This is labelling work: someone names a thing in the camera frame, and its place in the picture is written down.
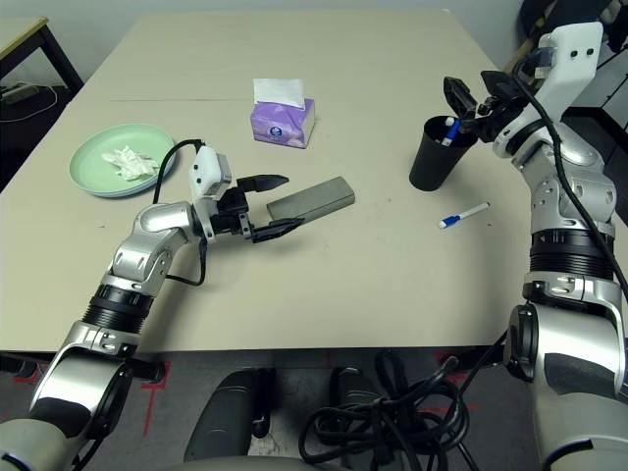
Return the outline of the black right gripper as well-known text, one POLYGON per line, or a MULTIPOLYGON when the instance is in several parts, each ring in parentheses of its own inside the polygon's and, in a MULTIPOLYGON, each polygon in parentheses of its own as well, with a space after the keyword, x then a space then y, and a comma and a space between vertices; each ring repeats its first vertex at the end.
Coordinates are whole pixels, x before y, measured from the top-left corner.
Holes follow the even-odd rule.
POLYGON ((484 143, 493 142, 509 123, 516 119, 529 103, 510 74, 500 71, 482 71, 481 78, 489 96, 479 106, 469 87, 460 78, 444 77, 445 101, 463 120, 460 133, 470 134, 484 143))

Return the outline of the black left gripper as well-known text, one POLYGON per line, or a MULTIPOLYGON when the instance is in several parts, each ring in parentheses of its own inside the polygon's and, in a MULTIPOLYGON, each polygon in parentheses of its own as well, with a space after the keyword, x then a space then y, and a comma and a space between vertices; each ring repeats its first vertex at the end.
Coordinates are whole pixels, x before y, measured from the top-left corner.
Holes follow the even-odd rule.
POLYGON ((217 213, 211 217, 214 234, 241 235, 253 243, 260 243, 296 230, 304 224, 303 218, 282 218, 260 228, 253 228, 248 218, 246 192, 268 191, 288 182, 289 178, 281 175, 255 175, 238 179, 238 188, 228 189, 217 202, 217 213))

